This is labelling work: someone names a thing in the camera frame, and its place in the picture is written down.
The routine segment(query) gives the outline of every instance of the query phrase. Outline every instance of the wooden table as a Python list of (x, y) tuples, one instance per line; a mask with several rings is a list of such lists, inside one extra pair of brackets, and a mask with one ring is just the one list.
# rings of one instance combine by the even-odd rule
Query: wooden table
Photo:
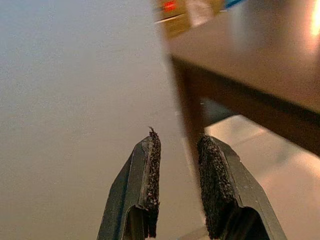
[(169, 48), (194, 160), (203, 97), (320, 155), (320, 0), (245, 0)]

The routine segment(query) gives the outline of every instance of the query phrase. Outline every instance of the white wall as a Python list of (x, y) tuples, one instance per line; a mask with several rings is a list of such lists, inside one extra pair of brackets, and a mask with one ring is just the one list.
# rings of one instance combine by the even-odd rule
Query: white wall
[(96, 239), (148, 126), (160, 240), (201, 225), (148, 0), (0, 2), (0, 239)]

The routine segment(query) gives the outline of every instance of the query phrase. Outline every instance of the dark wood surface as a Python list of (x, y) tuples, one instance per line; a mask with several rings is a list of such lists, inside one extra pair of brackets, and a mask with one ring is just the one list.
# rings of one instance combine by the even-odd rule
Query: dark wood surface
[(170, 42), (174, 57), (320, 113), (320, 2), (245, 0)]
[(195, 158), (201, 97), (320, 155), (319, 31), (320, 1), (245, 0), (170, 42)]

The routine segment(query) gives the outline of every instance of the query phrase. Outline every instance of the table leg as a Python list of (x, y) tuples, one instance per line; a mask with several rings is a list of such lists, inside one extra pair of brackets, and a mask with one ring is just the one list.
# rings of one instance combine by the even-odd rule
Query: table leg
[(190, 87), (190, 80), (192, 79), (188, 75), (190, 73), (187, 74), (186, 69), (180, 64), (174, 64), (173, 68), (185, 135), (193, 164), (198, 170), (197, 142), (205, 128), (204, 106), (201, 103), (200, 96)]

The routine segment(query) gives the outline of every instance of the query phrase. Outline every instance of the red label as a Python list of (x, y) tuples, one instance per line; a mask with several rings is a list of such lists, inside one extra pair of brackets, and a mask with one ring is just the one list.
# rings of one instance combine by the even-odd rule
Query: red label
[(165, 12), (173, 11), (176, 8), (177, 8), (176, 0), (167, 1), (167, 2), (164, 3), (164, 11)]

